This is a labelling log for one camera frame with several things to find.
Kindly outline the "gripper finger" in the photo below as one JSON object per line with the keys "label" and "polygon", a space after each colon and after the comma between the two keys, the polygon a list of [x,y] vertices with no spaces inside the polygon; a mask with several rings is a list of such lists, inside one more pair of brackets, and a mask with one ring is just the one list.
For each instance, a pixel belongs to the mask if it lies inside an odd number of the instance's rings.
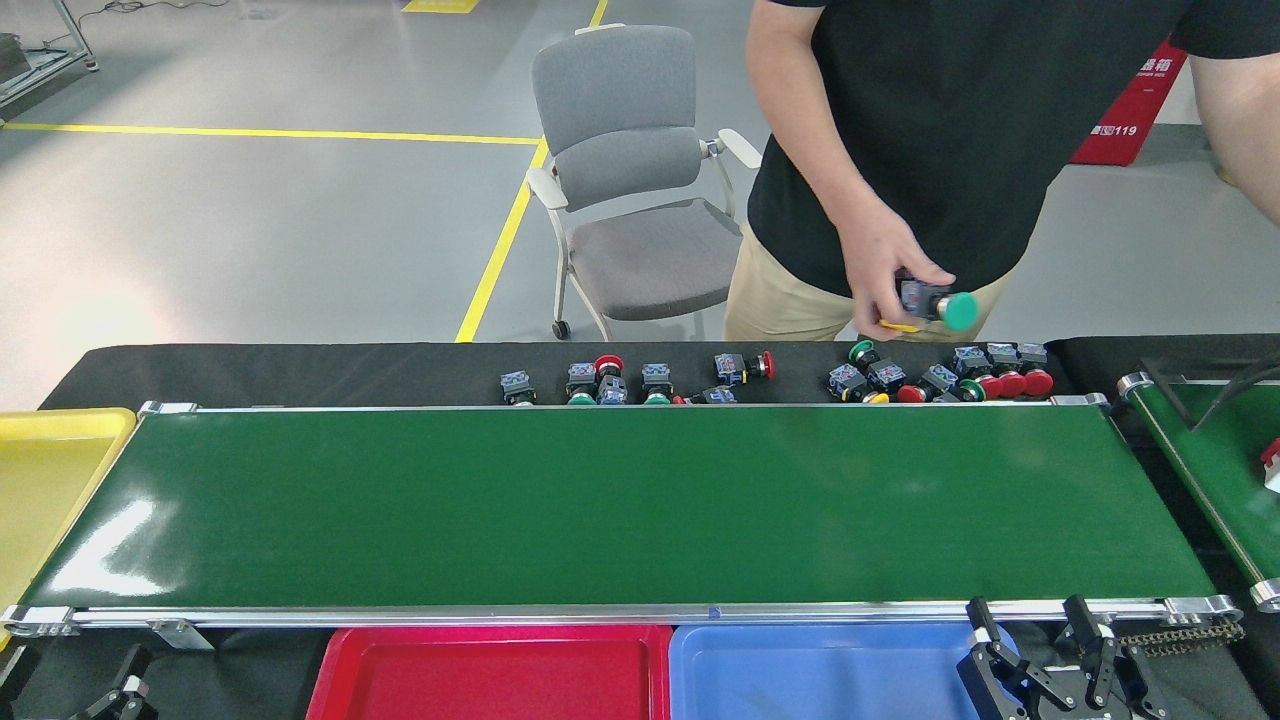
{"label": "gripper finger", "polygon": [[152,660],[152,653],[142,644],[129,647],[111,687],[70,719],[157,719],[157,710],[147,701],[148,687],[143,680]]}

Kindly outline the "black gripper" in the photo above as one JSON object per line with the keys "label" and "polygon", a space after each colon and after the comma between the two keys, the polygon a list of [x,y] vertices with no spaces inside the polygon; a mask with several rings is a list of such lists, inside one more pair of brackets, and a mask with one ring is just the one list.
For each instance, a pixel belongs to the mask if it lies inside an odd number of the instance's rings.
{"label": "black gripper", "polygon": [[1064,603],[1071,638],[1087,679],[1079,700],[1048,670],[1023,659],[1000,639],[998,624],[983,597],[966,603],[973,626],[970,650],[957,674],[982,719],[1167,719],[1169,702],[1155,679],[1147,652],[1124,646],[1100,623],[1080,594]]}

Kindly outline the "person's right hand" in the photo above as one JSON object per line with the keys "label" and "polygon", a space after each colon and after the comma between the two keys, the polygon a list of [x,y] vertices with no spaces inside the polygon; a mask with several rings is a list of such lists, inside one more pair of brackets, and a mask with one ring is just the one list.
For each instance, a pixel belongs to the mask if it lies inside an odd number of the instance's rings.
{"label": "person's right hand", "polygon": [[854,204],[835,227],[854,302],[852,324],[869,340],[896,340],[901,332],[895,327],[910,323],[896,291],[900,270],[929,284],[955,281],[924,254],[906,222],[876,199]]}

